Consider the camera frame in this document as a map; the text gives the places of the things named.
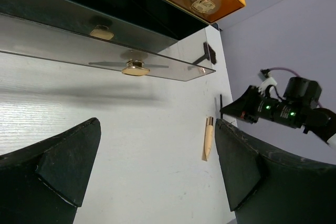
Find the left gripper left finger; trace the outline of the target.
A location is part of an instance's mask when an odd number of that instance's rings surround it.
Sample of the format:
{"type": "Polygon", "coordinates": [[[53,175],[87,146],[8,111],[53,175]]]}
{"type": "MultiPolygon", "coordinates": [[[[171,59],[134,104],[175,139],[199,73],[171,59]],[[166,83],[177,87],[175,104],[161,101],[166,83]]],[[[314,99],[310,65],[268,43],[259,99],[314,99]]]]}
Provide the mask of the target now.
{"type": "Polygon", "coordinates": [[[101,139],[91,118],[1,155],[1,223],[73,223],[101,139]]]}

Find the black fan brush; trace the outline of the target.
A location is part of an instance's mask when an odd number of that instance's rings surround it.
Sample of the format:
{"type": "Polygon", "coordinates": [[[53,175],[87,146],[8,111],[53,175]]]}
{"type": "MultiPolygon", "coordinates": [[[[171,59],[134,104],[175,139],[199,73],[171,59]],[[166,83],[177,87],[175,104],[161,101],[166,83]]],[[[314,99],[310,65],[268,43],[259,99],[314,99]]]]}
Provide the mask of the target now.
{"type": "Polygon", "coordinates": [[[205,60],[210,61],[211,64],[215,65],[217,64],[217,59],[216,59],[216,52],[215,50],[208,44],[208,42],[203,43],[203,49],[204,49],[204,54],[199,57],[197,60],[195,60],[192,64],[197,65],[205,60]]]}

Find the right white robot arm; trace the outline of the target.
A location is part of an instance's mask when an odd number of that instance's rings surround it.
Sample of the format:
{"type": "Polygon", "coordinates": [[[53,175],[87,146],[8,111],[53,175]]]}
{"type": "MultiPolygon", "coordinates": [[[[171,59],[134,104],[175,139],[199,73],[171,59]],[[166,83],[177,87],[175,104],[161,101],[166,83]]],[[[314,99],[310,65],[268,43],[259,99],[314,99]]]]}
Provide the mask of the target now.
{"type": "Polygon", "coordinates": [[[244,94],[220,109],[228,115],[250,124],[260,118],[293,129],[304,127],[335,149],[335,113],[321,108],[321,87],[316,81],[292,77],[285,93],[280,96],[274,78],[265,79],[260,86],[249,86],[244,94]]]}

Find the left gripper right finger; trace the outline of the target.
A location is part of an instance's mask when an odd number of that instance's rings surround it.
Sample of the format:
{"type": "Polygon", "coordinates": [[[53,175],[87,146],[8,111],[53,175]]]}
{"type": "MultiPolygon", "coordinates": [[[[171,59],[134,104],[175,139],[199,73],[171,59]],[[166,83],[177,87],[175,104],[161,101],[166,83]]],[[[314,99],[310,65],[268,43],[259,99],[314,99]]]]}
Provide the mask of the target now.
{"type": "Polygon", "coordinates": [[[215,143],[238,223],[335,223],[335,166],[259,140],[217,119],[215,143]]]}

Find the thin black brush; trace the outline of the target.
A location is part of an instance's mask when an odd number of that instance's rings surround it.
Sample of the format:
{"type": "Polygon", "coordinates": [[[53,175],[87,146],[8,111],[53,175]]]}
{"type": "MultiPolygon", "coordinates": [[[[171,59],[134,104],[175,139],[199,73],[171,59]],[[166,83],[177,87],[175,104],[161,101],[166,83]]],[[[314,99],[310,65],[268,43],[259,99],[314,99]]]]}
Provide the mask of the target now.
{"type": "Polygon", "coordinates": [[[220,119],[223,119],[223,113],[222,113],[222,108],[223,108],[223,96],[222,94],[219,95],[219,105],[220,105],[220,119]]]}

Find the beige concealer tube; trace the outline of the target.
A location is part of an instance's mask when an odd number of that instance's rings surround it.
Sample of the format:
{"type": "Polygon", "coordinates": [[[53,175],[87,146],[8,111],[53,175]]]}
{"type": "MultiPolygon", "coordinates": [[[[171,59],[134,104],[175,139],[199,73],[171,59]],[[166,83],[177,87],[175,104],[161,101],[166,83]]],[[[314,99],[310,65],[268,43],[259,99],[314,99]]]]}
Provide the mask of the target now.
{"type": "Polygon", "coordinates": [[[203,156],[204,161],[208,161],[213,141],[213,131],[214,131],[214,118],[209,116],[206,119],[205,134],[204,134],[204,146],[203,146],[203,156]]]}

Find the clear cabinet drawer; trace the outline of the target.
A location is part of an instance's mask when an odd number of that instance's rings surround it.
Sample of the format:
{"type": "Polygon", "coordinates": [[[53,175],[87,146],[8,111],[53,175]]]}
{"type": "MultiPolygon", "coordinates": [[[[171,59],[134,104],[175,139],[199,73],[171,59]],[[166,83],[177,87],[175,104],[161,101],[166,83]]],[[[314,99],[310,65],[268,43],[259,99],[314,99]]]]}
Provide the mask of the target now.
{"type": "Polygon", "coordinates": [[[192,64],[204,54],[203,43],[207,42],[204,31],[159,52],[117,44],[112,37],[103,28],[81,35],[1,13],[3,53],[179,81],[190,81],[214,71],[207,60],[192,64]]]}

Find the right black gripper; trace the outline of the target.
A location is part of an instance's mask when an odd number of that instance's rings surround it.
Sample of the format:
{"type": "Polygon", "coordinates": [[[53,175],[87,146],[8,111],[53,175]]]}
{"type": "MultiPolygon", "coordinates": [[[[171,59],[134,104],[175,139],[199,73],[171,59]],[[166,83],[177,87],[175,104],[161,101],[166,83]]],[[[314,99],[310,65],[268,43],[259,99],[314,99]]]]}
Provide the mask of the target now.
{"type": "Polygon", "coordinates": [[[256,86],[249,86],[244,94],[220,109],[221,116],[228,115],[238,120],[254,124],[259,118],[291,128],[302,126],[322,127],[330,117],[318,109],[280,102],[264,98],[256,86]]]}

